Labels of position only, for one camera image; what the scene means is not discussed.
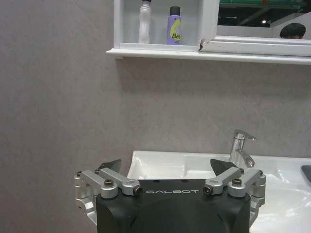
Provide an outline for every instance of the bathroom sink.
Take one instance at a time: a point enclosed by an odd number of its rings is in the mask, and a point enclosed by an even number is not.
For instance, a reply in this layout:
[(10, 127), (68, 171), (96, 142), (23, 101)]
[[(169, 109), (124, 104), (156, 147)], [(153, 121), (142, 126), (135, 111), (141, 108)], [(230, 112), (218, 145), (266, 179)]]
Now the bathroom sink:
[[(310, 233), (311, 184), (301, 172), (311, 159), (252, 156), (255, 168), (263, 170), (266, 204), (251, 233)], [(229, 160), (224, 154), (135, 151), (128, 178), (207, 179), (215, 177), (210, 159)]]

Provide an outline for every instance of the mirror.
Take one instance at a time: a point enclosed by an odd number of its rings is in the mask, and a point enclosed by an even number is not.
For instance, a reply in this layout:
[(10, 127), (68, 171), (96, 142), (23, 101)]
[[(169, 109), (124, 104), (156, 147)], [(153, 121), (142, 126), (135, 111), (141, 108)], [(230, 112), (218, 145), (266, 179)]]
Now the mirror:
[(311, 0), (220, 0), (217, 35), (311, 40)]

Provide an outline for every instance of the black hair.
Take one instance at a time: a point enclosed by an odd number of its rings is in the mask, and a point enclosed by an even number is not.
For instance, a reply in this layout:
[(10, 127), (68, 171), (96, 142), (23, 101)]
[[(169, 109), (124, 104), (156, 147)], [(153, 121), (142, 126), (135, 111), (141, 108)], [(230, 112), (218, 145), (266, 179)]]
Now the black hair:
[(306, 27), (304, 25), (302, 25), (301, 23), (291, 23), (281, 30), (280, 37), (292, 38), (298, 35), (300, 38), (302, 38), (305, 33)]

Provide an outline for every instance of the bottle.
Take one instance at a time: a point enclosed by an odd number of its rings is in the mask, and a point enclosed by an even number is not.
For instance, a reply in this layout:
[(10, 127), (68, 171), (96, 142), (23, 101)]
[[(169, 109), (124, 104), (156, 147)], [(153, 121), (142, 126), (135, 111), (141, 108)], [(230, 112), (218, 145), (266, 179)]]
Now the bottle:
[(170, 17), (167, 28), (167, 44), (180, 45), (180, 42), (181, 42), (180, 7), (172, 6), (170, 8)]
[(151, 0), (143, 0), (139, 16), (139, 40), (141, 44), (150, 42)]

